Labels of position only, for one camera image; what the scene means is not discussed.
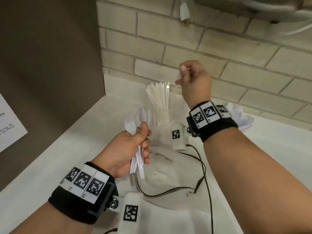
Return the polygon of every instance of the white brick wall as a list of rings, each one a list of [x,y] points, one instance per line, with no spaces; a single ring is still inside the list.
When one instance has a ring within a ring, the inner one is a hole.
[[[213,77],[213,97],[254,115],[312,130],[312,28],[270,24],[186,0],[97,0],[103,72],[149,84],[174,83],[179,64],[196,59]]]

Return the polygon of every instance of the left hand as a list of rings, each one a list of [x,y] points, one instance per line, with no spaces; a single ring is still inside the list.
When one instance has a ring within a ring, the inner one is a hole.
[[[139,145],[144,149],[142,152],[144,163],[151,162],[149,158],[151,151],[148,148],[151,141],[147,138],[151,134],[146,122],[142,122],[140,129],[133,136],[127,131],[122,131],[91,162],[113,177],[123,177],[130,172],[131,159],[135,156]]]

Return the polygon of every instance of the paper sign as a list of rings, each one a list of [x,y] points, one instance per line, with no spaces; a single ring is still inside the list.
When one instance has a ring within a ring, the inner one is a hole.
[[[0,152],[25,134],[27,130],[0,94]]]

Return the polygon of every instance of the black wrist strap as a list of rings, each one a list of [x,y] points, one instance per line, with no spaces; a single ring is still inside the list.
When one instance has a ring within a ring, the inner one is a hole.
[[[89,188],[92,188],[93,184],[95,185],[94,189],[92,189],[91,191],[92,194],[90,194],[91,196],[96,197],[94,203],[84,200],[84,198],[82,198],[83,194],[79,197],[71,193],[69,191],[71,187],[77,189],[74,185],[69,185],[68,189],[65,189],[64,187],[61,186],[62,182],[64,181],[65,182],[70,181],[75,183],[75,180],[79,179],[81,172],[77,172],[74,178],[70,176],[71,174],[75,174],[73,173],[75,169],[76,171],[81,170],[77,167],[74,167],[71,170],[71,172],[69,172],[67,176],[61,181],[60,186],[58,186],[53,191],[48,201],[50,204],[53,205],[53,207],[55,207],[60,212],[64,213],[66,216],[79,222],[83,222],[86,224],[94,224],[98,219],[99,215],[104,210],[106,210],[106,205],[109,203],[110,198],[113,195],[118,196],[118,191],[115,185],[115,178],[112,177],[108,172],[106,172],[105,170],[101,169],[100,167],[91,162],[86,162],[85,165],[88,165],[93,169],[96,169],[97,171],[100,171],[101,173],[109,176],[106,182],[101,182],[97,180],[95,177],[92,177],[88,180],[87,184],[84,186],[86,191]]]
[[[231,127],[238,128],[230,113],[222,104],[206,101],[196,105],[190,111],[188,123],[194,137],[199,136],[202,142],[217,132]]]

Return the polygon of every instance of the metal screw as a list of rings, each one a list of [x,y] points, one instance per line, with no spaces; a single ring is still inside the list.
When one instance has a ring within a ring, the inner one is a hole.
[[[113,200],[110,202],[109,209],[113,210],[118,207],[118,200],[116,198],[113,198]]]

